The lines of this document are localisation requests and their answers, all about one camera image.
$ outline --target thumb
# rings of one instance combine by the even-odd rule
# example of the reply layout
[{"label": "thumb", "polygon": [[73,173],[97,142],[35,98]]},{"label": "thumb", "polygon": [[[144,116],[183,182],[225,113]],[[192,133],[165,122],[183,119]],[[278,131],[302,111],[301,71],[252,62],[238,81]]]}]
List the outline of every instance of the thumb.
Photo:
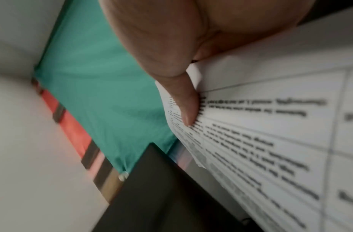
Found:
[{"label": "thumb", "polygon": [[172,96],[186,126],[193,125],[199,111],[199,95],[187,72],[175,77],[153,76]]}]

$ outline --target human hand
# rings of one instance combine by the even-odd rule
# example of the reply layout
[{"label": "human hand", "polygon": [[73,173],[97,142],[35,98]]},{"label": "human hand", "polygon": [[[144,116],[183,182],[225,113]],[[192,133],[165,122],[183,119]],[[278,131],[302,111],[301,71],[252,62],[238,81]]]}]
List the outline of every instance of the human hand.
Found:
[{"label": "human hand", "polygon": [[187,67],[296,25],[315,0],[99,0],[139,65],[173,97],[185,125],[199,111]]}]

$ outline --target teal cloth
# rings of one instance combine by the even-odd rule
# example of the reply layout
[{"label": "teal cloth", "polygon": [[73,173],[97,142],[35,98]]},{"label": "teal cloth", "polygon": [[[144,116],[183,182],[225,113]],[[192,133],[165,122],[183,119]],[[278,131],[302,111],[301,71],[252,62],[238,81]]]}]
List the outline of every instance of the teal cloth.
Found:
[{"label": "teal cloth", "polygon": [[123,48],[96,0],[68,4],[35,76],[119,172],[130,172],[149,143],[167,153],[176,140],[153,79]]}]

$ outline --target white wall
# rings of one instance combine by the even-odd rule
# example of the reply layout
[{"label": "white wall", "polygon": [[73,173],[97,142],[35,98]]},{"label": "white wall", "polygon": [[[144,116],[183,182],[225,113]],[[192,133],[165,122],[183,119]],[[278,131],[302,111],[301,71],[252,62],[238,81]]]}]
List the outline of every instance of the white wall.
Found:
[{"label": "white wall", "polygon": [[64,0],[0,0],[0,73],[30,77]]},{"label": "white wall", "polygon": [[0,76],[0,232],[87,232],[107,202],[43,100]]}]

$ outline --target paper sheet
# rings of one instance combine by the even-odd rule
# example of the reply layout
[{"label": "paper sheet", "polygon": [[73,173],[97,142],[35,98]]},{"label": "paper sheet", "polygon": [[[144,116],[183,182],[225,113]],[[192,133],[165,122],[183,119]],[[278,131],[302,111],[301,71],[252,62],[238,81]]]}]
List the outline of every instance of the paper sheet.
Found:
[{"label": "paper sheet", "polygon": [[192,127],[168,124],[267,232],[353,231],[353,8],[192,64]]}]

